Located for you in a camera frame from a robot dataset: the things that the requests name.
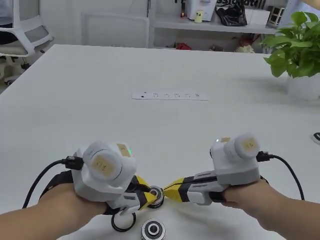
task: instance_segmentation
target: white pot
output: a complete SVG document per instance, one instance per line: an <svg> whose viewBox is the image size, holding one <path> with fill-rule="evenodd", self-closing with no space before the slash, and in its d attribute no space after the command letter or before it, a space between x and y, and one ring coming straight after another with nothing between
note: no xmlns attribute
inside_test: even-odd
<svg viewBox="0 0 320 240"><path fill-rule="evenodd" d="M288 77L286 91L289 96L302 100L317 100L320 97L320 73L312 77Z"/></svg>

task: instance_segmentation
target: power strip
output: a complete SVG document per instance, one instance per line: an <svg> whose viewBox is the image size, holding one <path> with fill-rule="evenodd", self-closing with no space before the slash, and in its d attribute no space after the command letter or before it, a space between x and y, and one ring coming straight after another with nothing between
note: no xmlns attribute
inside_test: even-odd
<svg viewBox="0 0 320 240"><path fill-rule="evenodd" d="M208 101L207 94L191 91L137 91L132 93L132 99L137 100L192 100Z"/></svg>

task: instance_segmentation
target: shelf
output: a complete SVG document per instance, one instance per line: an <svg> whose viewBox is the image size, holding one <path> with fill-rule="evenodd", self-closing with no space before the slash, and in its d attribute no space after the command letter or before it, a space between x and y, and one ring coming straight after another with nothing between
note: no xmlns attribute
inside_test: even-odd
<svg viewBox="0 0 320 240"><path fill-rule="evenodd" d="M277 32L277 29L265 25L249 24L247 26L224 26L219 22L195 23L188 18L159 14L156 15L154 27L159 29L183 29L246 34L275 34Z"/></svg>

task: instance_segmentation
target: human hand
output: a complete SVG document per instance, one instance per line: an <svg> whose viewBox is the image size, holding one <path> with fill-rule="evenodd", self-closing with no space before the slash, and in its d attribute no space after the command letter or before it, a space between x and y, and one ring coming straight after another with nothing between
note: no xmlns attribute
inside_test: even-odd
<svg viewBox="0 0 320 240"><path fill-rule="evenodd" d="M242 209L258 220L266 230L271 231L270 221L279 212L287 197L273 189L264 180L256 183L230 187L224 192L226 207Z"/></svg>
<svg viewBox="0 0 320 240"><path fill-rule="evenodd" d="M77 196L72 183L52 188L41 197L38 205L57 208L57 214L64 214L67 222L65 235L84 227L92 218L102 215L107 208L104 202L91 202Z"/></svg>

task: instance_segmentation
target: black cable ring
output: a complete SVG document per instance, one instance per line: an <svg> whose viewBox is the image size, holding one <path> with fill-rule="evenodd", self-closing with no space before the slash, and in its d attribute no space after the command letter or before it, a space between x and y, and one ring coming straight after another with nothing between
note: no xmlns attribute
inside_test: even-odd
<svg viewBox="0 0 320 240"><path fill-rule="evenodd" d="M148 208L150 208L150 209L158 209L164 204L164 202L165 202L165 198L163 198L163 200L158 205L148 205Z"/></svg>
<svg viewBox="0 0 320 240"><path fill-rule="evenodd" d="M316 132L315 134L313 134L313 136L314 136L315 139L320 141L320 132Z"/></svg>
<svg viewBox="0 0 320 240"><path fill-rule="evenodd" d="M113 227L114 230L116 230L117 232L120 232L120 233L125 233L127 231L129 231L130 229L132 229L132 227L136 224L136 221L137 221L137 216L135 213L132 213L132 216L133 216L133 222L131 224L130 227L128 228L120 228L120 227L117 227L116 224L115 224L115 216L116 215L112 215L112 218L111 218L111 226Z"/></svg>

